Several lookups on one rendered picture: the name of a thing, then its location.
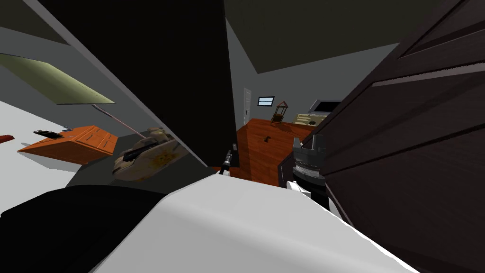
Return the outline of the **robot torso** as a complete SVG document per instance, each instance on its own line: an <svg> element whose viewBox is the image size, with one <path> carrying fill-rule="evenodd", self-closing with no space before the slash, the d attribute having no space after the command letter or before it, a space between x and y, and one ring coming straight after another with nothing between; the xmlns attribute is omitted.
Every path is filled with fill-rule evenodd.
<svg viewBox="0 0 485 273"><path fill-rule="evenodd" d="M213 174L161 199L90 273L419 273L297 188Z"/></svg>

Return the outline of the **white door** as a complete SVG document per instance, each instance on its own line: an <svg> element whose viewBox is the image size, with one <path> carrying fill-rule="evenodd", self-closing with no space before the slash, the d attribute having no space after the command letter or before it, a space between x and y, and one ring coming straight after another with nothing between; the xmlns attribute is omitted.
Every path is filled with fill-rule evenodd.
<svg viewBox="0 0 485 273"><path fill-rule="evenodd" d="M251 91L244 88L244 107L243 107L243 125L246 125L250 120L251 109Z"/></svg>

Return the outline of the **brown rocking chair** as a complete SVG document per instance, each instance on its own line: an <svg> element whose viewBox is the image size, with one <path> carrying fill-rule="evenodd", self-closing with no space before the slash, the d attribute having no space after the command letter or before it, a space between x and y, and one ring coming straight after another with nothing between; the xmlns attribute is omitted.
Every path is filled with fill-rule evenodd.
<svg viewBox="0 0 485 273"><path fill-rule="evenodd" d="M278 104L276 106L276 110L274 114L272 115L270 123L281 124L287 109L288 109L288 105L286 104L285 101Z"/></svg>

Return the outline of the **beige cabinet with television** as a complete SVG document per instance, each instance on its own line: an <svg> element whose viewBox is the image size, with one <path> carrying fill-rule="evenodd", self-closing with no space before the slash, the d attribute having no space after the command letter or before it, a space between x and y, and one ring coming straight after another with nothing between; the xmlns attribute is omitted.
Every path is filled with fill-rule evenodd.
<svg viewBox="0 0 485 273"><path fill-rule="evenodd" d="M307 113L297 114L293 124L318 126L341 103L340 100L316 100Z"/></svg>

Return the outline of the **orange wooden dresser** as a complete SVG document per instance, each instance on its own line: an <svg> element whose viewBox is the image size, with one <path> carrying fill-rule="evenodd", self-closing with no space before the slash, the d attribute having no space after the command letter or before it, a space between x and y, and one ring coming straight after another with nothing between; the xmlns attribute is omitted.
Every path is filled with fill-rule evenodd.
<svg viewBox="0 0 485 273"><path fill-rule="evenodd" d="M63 137L46 138L18 151L84 165L112 156L118 140L117 136L98 126L78 127L59 134Z"/></svg>

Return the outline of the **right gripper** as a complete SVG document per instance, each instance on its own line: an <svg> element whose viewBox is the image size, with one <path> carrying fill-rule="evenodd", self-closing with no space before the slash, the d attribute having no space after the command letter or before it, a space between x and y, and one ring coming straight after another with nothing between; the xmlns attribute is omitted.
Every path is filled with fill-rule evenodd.
<svg viewBox="0 0 485 273"><path fill-rule="evenodd" d="M298 137L293 140L293 157L296 162L304 164L323 164L325 158L325 143L323 135L314 135L312 138L312 149L302 148Z"/></svg>

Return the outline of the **dark brown panelled door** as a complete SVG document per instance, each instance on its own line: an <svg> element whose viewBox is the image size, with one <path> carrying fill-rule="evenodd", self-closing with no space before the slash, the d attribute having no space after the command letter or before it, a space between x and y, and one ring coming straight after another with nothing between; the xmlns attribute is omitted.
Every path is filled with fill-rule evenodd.
<svg viewBox="0 0 485 273"><path fill-rule="evenodd" d="M312 135L349 225L420 273L485 273L485 0L445 0Z"/></svg>

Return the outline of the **olive green rug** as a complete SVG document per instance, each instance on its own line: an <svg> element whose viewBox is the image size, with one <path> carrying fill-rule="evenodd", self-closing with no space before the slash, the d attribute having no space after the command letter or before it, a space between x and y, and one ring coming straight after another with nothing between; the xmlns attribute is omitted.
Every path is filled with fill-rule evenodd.
<svg viewBox="0 0 485 273"><path fill-rule="evenodd" d="M46 62L0 54L0 65L57 105L115 103Z"/></svg>

